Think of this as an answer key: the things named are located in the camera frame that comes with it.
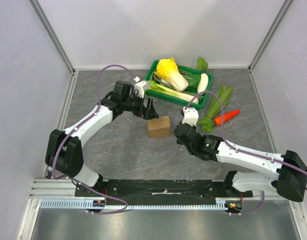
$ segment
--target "carrot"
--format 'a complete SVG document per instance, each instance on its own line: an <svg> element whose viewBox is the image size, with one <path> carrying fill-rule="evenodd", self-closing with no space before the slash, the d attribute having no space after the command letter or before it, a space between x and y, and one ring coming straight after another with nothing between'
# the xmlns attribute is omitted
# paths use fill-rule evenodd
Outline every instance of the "carrot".
<svg viewBox="0 0 307 240"><path fill-rule="evenodd" d="M240 110L234 110L231 112L227 112L223 115L223 122L227 122L228 120L232 119L234 116L238 115L240 113ZM222 116L218 116L214 119L215 125L220 126L222 124Z"/></svg>

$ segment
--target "cardboard box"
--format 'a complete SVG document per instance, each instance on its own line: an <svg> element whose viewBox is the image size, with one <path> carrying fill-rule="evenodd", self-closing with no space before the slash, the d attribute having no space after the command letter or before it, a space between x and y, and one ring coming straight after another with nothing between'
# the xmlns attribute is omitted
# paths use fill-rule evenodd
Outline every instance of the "cardboard box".
<svg viewBox="0 0 307 240"><path fill-rule="evenodd" d="M168 116L147 120L149 138L168 137L172 133L172 126Z"/></svg>

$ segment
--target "white wall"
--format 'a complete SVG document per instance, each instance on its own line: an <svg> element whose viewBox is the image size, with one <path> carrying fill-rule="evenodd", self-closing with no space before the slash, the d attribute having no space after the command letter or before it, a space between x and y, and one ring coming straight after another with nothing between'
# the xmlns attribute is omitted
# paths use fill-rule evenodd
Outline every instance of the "white wall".
<svg viewBox="0 0 307 240"><path fill-rule="evenodd" d="M16 239L69 83L28 0L0 0L0 240Z"/></svg>
<svg viewBox="0 0 307 240"><path fill-rule="evenodd" d="M294 1L254 75L278 150L307 165L307 0Z"/></svg>
<svg viewBox="0 0 307 240"><path fill-rule="evenodd" d="M284 0L39 0L75 68L248 66Z"/></svg>

